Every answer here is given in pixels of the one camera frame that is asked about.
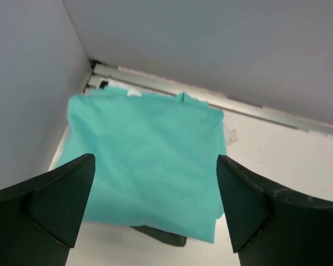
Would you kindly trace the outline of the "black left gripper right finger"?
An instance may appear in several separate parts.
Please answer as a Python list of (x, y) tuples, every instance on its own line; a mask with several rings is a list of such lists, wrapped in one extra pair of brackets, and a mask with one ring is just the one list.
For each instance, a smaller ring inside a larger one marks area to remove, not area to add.
[(216, 175), (241, 265), (333, 265), (333, 202), (292, 190), (220, 155)]

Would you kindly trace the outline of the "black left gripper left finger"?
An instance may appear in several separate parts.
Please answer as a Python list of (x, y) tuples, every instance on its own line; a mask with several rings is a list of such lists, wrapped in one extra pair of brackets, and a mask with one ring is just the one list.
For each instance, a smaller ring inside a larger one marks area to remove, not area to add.
[(0, 265), (65, 265), (95, 174), (84, 154), (0, 190)]

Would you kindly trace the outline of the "teal t shirt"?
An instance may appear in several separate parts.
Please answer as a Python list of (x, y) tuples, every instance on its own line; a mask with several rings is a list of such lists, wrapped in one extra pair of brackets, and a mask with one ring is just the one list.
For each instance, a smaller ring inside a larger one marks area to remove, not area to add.
[(95, 156), (84, 220), (148, 226), (213, 243), (223, 214), (216, 161), (226, 152), (224, 114), (188, 94), (121, 88), (75, 95), (59, 159)]

